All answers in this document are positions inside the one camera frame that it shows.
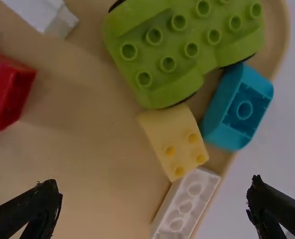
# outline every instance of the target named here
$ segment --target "white object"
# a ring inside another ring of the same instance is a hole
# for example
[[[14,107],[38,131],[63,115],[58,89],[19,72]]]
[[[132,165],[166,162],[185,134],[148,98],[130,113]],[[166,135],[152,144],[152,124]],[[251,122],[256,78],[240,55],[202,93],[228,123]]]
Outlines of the white object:
[[[175,181],[151,227],[152,239],[188,239],[221,177],[198,167]]]
[[[63,0],[1,0],[42,34],[65,38],[79,19]]]

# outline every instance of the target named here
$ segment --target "rounded toy piece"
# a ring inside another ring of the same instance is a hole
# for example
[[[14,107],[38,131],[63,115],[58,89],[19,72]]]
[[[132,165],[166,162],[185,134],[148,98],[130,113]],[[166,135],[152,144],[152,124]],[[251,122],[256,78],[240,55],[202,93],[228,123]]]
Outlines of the rounded toy piece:
[[[204,141],[236,151],[254,136],[272,98],[270,81],[239,63],[227,69],[199,124]]]
[[[264,45],[260,0],[187,1],[118,0],[104,20],[105,45],[144,108],[185,101],[205,74]],[[149,84],[138,84],[141,72],[151,76]]]

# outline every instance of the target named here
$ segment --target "table surface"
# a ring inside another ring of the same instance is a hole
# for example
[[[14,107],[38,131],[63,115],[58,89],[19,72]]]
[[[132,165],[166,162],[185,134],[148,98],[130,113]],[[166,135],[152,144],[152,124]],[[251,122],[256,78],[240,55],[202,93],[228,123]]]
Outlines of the table surface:
[[[169,181],[135,121],[135,101],[105,51],[112,0],[67,0],[80,25],[66,41],[42,36],[0,2],[0,53],[38,70],[24,114],[0,133],[0,204],[54,178],[64,194],[57,238],[148,238]],[[250,64],[272,78],[288,42],[283,1],[263,1],[267,44]],[[199,120],[221,71],[187,103]],[[224,175],[233,155],[207,145]]]

